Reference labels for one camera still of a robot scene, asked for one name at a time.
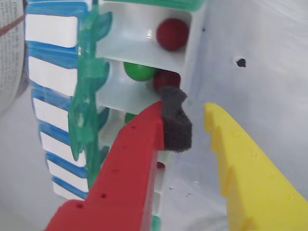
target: red plastic piece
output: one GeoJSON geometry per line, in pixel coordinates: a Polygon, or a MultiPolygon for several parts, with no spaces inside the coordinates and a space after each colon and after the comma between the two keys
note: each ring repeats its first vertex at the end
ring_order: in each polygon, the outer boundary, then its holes
{"type": "Polygon", "coordinates": [[[176,51],[187,44],[189,28],[178,18],[163,21],[156,32],[158,43],[168,51],[176,51]]]}
{"type": "Polygon", "coordinates": [[[64,203],[45,231],[149,231],[158,150],[163,149],[157,102],[121,129],[86,200],[64,203]]]}

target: plastic toy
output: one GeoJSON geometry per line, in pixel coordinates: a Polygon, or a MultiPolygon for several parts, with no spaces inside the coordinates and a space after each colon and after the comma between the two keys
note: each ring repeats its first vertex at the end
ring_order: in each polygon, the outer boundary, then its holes
{"type": "MultiPolygon", "coordinates": [[[[181,88],[190,87],[204,2],[28,1],[29,78],[56,194],[86,199],[124,115],[138,115],[159,100],[150,84],[127,76],[124,62],[179,73],[181,88]],[[155,31],[168,17],[181,19],[194,34],[186,49],[158,46],[155,31]]],[[[160,226],[168,156],[158,153],[165,167],[157,169],[152,192],[153,229],[160,226]]]]}
{"type": "Polygon", "coordinates": [[[152,79],[157,71],[156,68],[139,64],[124,63],[126,74],[135,81],[148,81],[152,79]]]}
{"type": "Polygon", "coordinates": [[[181,77],[178,73],[159,70],[154,79],[153,79],[153,87],[156,91],[162,86],[173,86],[173,87],[180,87],[181,77]]]}
{"type": "Polygon", "coordinates": [[[307,230],[308,202],[226,111],[207,103],[205,129],[217,156],[230,231],[307,230]]]}
{"type": "Polygon", "coordinates": [[[168,51],[176,51],[187,44],[188,26],[180,19],[169,18],[163,21],[156,32],[158,43],[168,51]]]}

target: dark hole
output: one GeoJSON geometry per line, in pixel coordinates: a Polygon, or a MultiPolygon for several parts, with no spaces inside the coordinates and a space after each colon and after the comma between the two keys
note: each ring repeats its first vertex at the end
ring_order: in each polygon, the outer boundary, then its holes
{"type": "Polygon", "coordinates": [[[76,205],[77,208],[83,208],[83,204],[79,203],[76,205]]]}
{"type": "Polygon", "coordinates": [[[246,67],[246,59],[239,59],[238,61],[236,61],[236,64],[239,67],[246,67]]]}

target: white slot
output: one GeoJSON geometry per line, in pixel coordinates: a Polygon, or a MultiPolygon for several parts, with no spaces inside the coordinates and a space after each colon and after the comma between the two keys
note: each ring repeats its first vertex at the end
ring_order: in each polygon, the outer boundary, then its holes
{"type": "Polygon", "coordinates": [[[156,30],[167,18],[191,23],[189,12],[145,4],[102,1],[100,14],[113,13],[109,34],[97,43],[97,57],[180,72],[185,48],[169,52],[156,41],[156,30]]]}
{"type": "Polygon", "coordinates": [[[70,185],[74,186],[75,188],[78,188],[84,192],[89,191],[88,187],[88,181],[87,179],[80,178],[73,173],[65,170],[64,168],[56,165],[54,162],[47,160],[49,172],[55,176],[58,177],[65,182],[69,183],[70,185]]]}
{"type": "Polygon", "coordinates": [[[108,121],[99,133],[100,149],[105,145],[112,146],[118,132],[124,126],[124,116],[123,112],[110,109],[108,121]]]}
{"type": "Polygon", "coordinates": [[[154,185],[154,190],[156,192],[161,192],[163,190],[165,172],[166,172],[166,166],[161,162],[157,162],[157,173],[154,185]]]}
{"type": "Polygon", "coordinates": [[[64,197],[65,199],[68,200],[82,200],[82,198],[80,198],[79,196],[71,193],[69,190],[66,190],[65,188],[61,187],[60,185],[58,185],[55,182],[52,182],[53,185],[53,191],[58,194],[59,196],[64,197]]]}
{"type": "Polygon", "coordinates": [[[152,203],[152,214],[157,215],[160,207],[160,197],[161,195],[158,192],[154,192],[153,203],[152,203]]]}
{"type": "Polygon", "coordinates": [[[163,163],[165,166],[169,165],[169,156],[171,152],[169,151],[159,151],[158,152],[158,162],[163,163]]]}
{"type": "Polygon", "coordinates": [[[76,17],[26,15],[26,40],[71,48],[77,44],[76,17]]]}
{"type": "Polygon", "coordinates": [[[33,99],[35,115],[39,120],[50,123],[68,132],[68,112],[38,99],[33,99]]]}
{"type": "Polygon", "coordinates": [[[56,140],[55,138],[43,132],[40,133],[40,136],[41,136],[42,146],[45,151],[51,152],[78,167],[83,167],[86,165],[86,156],[84,152],[80,153],[79,159],[75,161],[70,146],[56,140]]]}
{"type": "Polygon", "coordinates": [[[97,104],[135,115],[159,100],[158,94],[145,82],[127,76],[123,62],[108,60],[108,80],[97,92],[97,104]]]}
{"type": "Polygon", "coordinates": [[[67,96],[74,96],[77,85],[77,70],[29,57],[29,78],[35,83],[58,91],[67,96]]]}

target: black sponge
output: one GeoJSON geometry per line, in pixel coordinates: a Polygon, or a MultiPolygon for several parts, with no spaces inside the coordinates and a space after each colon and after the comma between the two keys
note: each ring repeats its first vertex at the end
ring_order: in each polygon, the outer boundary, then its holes
{"type": "Polygon", "coordinates": [[[179,88],[161,88],[165,150],[184,152],[192,147],[193,125],[182,109],[187,95],[179,88]]]}

